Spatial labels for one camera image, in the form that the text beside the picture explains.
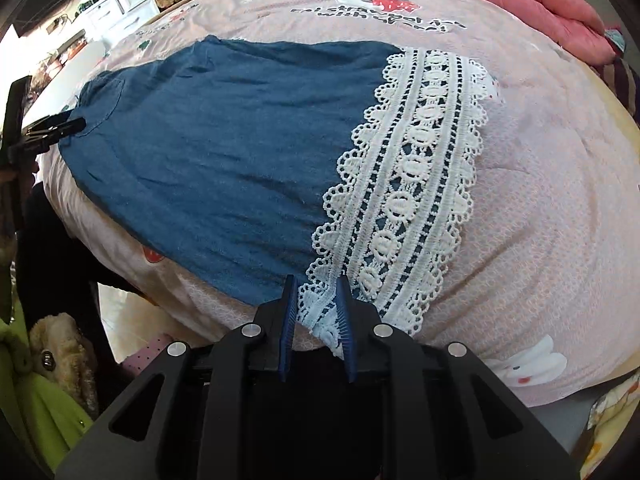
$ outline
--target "yellow fabric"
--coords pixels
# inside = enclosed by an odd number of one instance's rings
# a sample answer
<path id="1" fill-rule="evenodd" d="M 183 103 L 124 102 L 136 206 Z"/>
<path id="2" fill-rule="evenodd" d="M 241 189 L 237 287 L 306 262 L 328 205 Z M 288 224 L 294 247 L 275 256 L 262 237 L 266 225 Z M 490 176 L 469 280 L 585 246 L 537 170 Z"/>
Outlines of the yellow fabric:
<path id="1" fill-rule="evenodd" d="M 27 452 L 53 472 L 92 424 L 59 386 L 31 371 L 27 330 L 15 293 L 13 322 L 0 320 L 0 410 Z"/>
<path id="2" fill-rule="evenodd" d="M 636 399 L 640 399 L 640 370 L 598 399 L 589 413 L 587 430 L 604 424 Z"/>
<path id="3" fill-rule="evenodd" d="M 596 426 L 595 441 L 587 459 L 580 469 L 580 478 L 582 480 L 587 479 L 598 464 L 602 462 L 604 457 L 606 457 L 607 453 L 611 451 L 611 448 L 613 448 L 614 444 L 618 441 L 622 432 L 625 431 L 626 425 L 638 407 L 638 402 L 640 402 L 640 399 L 634 400 L 632 403 L 624 406 L 615 416 Z"/>
<path id="4" fill-rule="evenodd" d="M 18 378 L 15 390 L 31 441 L 55 472 L 89 429 L 91 418 L 59 386 L 36 373 Z"/>

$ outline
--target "green jacket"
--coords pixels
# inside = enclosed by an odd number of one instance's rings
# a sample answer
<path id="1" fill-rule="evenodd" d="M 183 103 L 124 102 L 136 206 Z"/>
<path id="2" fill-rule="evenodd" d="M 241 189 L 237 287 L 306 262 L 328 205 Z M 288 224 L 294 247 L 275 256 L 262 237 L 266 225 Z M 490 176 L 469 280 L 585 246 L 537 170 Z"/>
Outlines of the green jacket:
<path id="1" fill-rule="evenodd" d="M 0 319 L 0 410 L 27 452 L 52 472 L 89 429 L 89 415 L 59 386 L 32 371 L 22 306 Z"/>

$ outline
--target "stuffed toy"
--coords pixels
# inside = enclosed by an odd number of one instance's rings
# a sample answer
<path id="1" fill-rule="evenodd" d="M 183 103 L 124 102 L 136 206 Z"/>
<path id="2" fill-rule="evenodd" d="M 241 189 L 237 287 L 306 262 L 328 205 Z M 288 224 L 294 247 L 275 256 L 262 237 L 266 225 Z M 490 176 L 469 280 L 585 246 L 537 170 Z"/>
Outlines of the stuffed toy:
<path id="1" fill-rule="evenodd" d="M 78 331 L 76 321 L 65 313 L 44 317 L 32 327 L 29 343 L 34 371 L 60 386 L 95 420 L 97 360 L 94 346 Z"/>

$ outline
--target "blue denim fabric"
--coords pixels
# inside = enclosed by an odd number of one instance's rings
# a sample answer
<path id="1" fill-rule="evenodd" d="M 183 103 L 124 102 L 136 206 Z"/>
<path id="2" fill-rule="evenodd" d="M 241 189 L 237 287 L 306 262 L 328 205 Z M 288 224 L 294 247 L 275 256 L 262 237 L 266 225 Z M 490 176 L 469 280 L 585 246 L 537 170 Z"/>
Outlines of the blue denim fabric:
<path id="1" fill-rule="evenodd" d="M 101 73 L 60 142 L 78 186 L 146 246 L 258 305 L 301 282 L 328 221 L 336 161 L 377 104 L 389 44 L 209 36 L 165 60 Z"/>

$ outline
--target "strawberry print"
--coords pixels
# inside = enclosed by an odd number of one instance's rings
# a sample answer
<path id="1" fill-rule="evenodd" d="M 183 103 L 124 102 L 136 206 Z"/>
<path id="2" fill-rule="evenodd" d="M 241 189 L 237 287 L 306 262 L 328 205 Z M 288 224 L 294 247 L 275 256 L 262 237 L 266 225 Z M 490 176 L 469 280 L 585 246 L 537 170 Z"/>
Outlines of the strawberry print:
<path id="1" fill-rule="evenodd" d="M 372 0 L 372 4 L 376 7 L 382 7 L 386 12 L 394 12 L 396 10 L 405 10 L 406 12 L 414 12 L 415 9 L 419 9 L 418 4 L 409 2 L 407 0 Z"/>

